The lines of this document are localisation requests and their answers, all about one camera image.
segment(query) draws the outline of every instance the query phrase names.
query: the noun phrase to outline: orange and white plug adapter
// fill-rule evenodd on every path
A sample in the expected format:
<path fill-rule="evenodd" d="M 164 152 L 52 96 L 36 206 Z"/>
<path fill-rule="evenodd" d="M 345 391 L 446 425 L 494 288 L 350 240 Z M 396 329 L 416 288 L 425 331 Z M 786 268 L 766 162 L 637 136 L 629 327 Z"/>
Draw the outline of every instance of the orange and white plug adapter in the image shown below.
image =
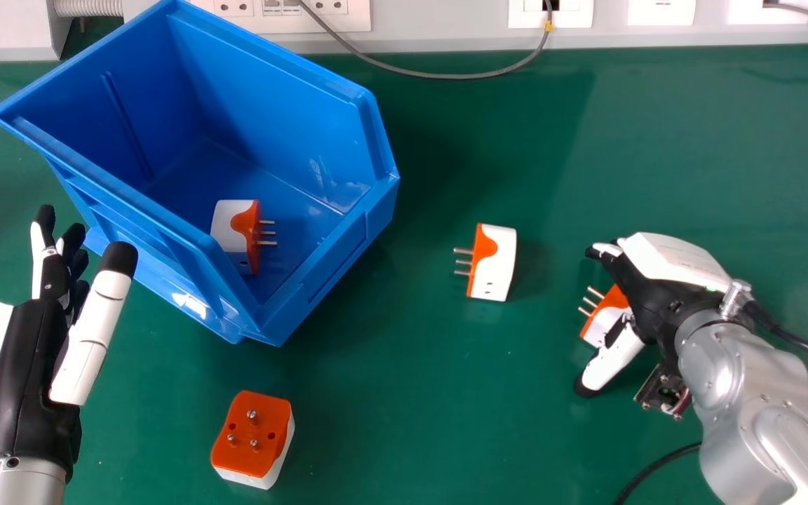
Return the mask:
<path fill-rule="evenodd" d="M 214 209 L 211 236 L 239 273 L 257 275 L 260 248 L 276 246 L 273 240 L 262 240 L 264 236 L 275 236 L 276 232 L 264 229 L 273 224 L 276 223 L 261 220 L 260 202 L 256 199 L 222 199 Z"/>
<path fill-rule="evenodd" d="M 295 417 L 288 400 L 243 391 L 235 397 L 227 422 L 211 450 L 211 466 L 224 480 L 270 489 L 279 477 Z"/>
<path fill-rule="evenodd" d="M 476 224 L 476 238 L 472 249 L 455 247 L 455 255 L 469 256 L 457 260 L 458 265 L 469 266 L 469 271 L 454 271 L 469 277 L 466 295 L 495 302 L 505 302 L 516 268 L 516 230 L 493 224 Z"/>
<path fill-rule="evenodd" d="M 604 295 L 600 291 L 587 287 L 588 295 L 593 297 L 583 297 L 578 311 L 587 317 L 584 327 L 579 336 L 585 342 L 599 349 L 606 343 L 606 336 L 613 329 L 623 316 L 631 317 L 631 307 L 628 306 L 626 296 L 622 291 L 613 285 L 610 291 Z"/>

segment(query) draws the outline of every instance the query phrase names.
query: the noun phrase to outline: blue plastic bin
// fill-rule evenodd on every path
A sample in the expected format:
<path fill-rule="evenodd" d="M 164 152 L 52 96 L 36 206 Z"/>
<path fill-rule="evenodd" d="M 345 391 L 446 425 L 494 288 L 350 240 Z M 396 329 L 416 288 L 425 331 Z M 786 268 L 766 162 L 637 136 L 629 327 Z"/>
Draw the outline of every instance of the blue plastic bin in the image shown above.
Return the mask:
<path fill-rule="evenodd" d="M 215 333 L 282 345 L 391 220 L 398 171 L 375 97 L 211 13 L 157 4 L 0 104 L 102 253 Z M 242 276 L 209 236 L 259 199 L 279 246 Z"/>

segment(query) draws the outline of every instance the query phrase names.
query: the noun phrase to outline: green table surface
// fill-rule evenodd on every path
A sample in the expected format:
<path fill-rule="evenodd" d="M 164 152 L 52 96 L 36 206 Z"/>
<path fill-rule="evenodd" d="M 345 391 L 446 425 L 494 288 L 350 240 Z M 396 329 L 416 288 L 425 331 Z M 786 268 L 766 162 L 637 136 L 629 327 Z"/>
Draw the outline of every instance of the green table surface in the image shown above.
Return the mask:
<path fill-rule="evenodd" d="M 99 35 L 74 35 L 72 51 Z M 465 72 L 516 57 L 388 60 Z M 653 349 L 608 393 L 573 393 L 592 354 L 577 305 L 608 285 L 584 248 L 639 230 L 710 250 L 808 338 L 808 47 L 553 51 L 467 83 L 314 60 L 378 97 L 402 181 L 394 221 L 281 349 L 228 345 L 134 287 L 83 409 L 68 504 L 611 502 L 701 435 L 694 415 L 632 402 Z M 0 100 L 52 67 L 0 65 Z M 29 294 L 28 224 L 45 202 L 59 229 L 79 218 L 42 158 L 0 129 L 0 300 Z M 505 304 L 467 300 L 452 275 L 451 248 L 477 221 L 519 230 Z M 209 464 L 245 389 L 295 410 L 269 492 Z M 696 457 L 632 499 L 716 502 Z"/>

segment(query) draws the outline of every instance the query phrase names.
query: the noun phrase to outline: robotic hand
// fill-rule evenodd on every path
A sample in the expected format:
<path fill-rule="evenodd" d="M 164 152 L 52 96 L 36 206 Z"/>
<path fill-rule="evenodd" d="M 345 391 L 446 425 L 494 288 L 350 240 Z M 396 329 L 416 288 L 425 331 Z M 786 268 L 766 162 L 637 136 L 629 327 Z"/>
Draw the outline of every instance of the robotic hand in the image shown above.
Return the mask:
<path fill-rule="evenodd" d="M 55 242 L 55 210 L 31 224 L 32 298 L 0 303 L 0 505 L 58 505 L 79 457 L 80 407 L 98 377 L 137 250 L 109 245 L 93 284 L 82 224 Z"/>
<path fill-rule="evenodd" d="M 586 256 L 615 285 L 589 288 L 581 338 L 598 348 L 575 381 L 595 396 L 645 345 L 660 364 L 635 396 L 676 419 L 692 404 L 703 425 L 700 467 L 731 505 L 808 505 L 808 371 L 801 359 L 754 335 L 763 323 L 808 349 L 766 316 L 703 249 L 659 234 L 596 243 Z"/>

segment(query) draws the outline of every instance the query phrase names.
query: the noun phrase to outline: wall socket panel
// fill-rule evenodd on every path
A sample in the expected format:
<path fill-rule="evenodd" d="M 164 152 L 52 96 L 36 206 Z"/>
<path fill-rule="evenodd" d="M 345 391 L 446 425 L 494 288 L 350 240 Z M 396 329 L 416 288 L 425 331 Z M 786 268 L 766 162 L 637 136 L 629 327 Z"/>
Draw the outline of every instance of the wall socket panel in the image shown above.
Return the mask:
<path fill-rule="evenodd" d="M 628 0 L 626 25 L 690 26 L 695 11 L 696 0 Z"/>
<path fill-rule="evenodd" d="M 301 9 L 307 2 L 336 32 L 369 32 L 370 0 L 190 0 L 235 25 L 257 34 L 323 33 Z"/>
<path fill-rule="evenodd" d="M 728 25 L 805 25 L 808 16 L 783 9 L 768 9 L 763 0 L 725 0 L 728 3 Z M 781 0 L 789 6 L 808 9 L 808 0 Z"/>
<path fill-rule="evenodd" d="M 541 28 L 548 18 L 543 0 L 509 0 L 509 28 Z M 591 28 L 594 22 L 594 0 L 559 0 L 555 2 L 554 26 L 557 28 Z"/>

